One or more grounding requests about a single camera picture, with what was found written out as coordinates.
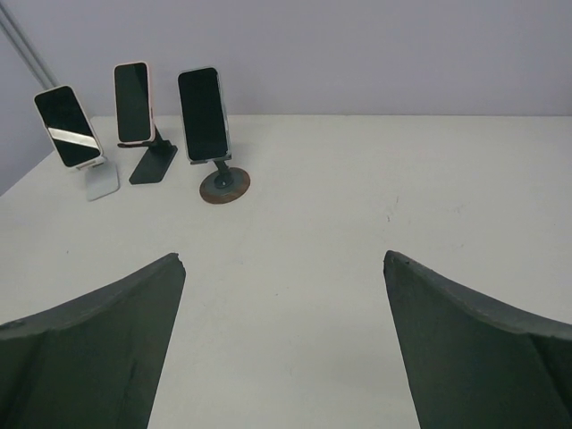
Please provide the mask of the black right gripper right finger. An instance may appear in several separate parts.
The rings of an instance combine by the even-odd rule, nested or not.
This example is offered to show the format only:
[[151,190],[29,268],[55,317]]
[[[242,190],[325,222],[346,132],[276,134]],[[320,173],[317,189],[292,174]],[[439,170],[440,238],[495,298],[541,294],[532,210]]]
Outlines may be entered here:
[[383,275],[423,428],[569,428],[571,326],[387,251]]

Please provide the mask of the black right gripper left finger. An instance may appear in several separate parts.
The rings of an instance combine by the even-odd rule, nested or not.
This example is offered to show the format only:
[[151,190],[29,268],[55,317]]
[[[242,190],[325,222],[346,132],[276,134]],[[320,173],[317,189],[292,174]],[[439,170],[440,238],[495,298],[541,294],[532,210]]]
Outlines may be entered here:
[[3,428],[146,428],[186,278],[170,253],[1,326]]

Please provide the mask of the round brown-base phone stand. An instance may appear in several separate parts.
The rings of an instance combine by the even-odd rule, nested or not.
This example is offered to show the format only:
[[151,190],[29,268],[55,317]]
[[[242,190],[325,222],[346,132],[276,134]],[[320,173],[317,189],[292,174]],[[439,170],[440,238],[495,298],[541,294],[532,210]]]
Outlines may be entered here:
[[213,162],[216,171],[208,174],[199,186],[200,197],[211,205],[223,205],[235,201],[243,196],[249,189],[251,179],[247,171],[227,164],[232,155],[208,159],[205,161],[191,161],[191,164],[207,164]]

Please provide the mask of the phone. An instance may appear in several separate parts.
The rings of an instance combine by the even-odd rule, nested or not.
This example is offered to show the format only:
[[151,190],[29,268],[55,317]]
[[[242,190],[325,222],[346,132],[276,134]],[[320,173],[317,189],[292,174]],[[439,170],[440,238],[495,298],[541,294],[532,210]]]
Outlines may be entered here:
[[218,70],[204,67],[177,79],[187,156],[200,164],[230,156],[230,138]]
[[80,169],[103,158],[97,136],[68,85],[36,94],[34,105],[63,165]]
[[155,125],[147,63],[114,67],[114,99],[119,141],[134,146],[153,140]]

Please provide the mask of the white phone stand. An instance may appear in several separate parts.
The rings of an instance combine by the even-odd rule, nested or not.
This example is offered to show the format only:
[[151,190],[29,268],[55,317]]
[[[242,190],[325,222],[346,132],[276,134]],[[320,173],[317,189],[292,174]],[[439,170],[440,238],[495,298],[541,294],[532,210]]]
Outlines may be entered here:
[[111,195],[121,187],[116,163],[104,156],[78,170],[84,173],[86,199],[89,202]]

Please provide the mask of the black folding phone stand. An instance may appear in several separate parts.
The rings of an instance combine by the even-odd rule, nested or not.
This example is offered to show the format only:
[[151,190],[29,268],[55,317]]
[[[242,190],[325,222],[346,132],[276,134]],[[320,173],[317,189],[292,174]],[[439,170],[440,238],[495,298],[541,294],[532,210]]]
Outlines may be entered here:
[[118,143],[117,147],[145,147],[147,149],[129,178],[131,185],[159,183],[166,175],[178,151],[170,140],[162,137],[158,129],[155,129],[153,140],[134,144]]

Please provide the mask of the phone in white case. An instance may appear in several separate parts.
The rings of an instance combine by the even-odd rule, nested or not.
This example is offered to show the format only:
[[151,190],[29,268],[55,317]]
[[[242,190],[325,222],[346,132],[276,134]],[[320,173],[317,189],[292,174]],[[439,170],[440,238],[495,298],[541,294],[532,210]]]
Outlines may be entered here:
[[63,165],[80,169],[103,158],[97,136],[68,85],[36,94],[34,105]]

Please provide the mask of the phone in pink case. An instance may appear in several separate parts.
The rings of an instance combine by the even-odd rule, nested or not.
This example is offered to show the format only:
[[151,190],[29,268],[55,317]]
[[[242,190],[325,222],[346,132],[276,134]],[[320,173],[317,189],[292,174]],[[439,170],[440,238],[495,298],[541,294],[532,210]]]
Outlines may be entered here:
[[119,141],[134,146],[153,140],[155,125],[147,63],[114,67],[114,99]]

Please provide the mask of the aluminium frame post left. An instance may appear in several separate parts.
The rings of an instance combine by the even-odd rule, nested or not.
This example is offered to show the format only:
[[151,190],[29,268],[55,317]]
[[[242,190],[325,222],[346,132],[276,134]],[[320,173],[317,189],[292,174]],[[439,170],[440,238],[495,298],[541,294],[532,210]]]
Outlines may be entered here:
[[59,86],[57,78],[4,1],[0,10],[1,31],[41,88],[47,90]]

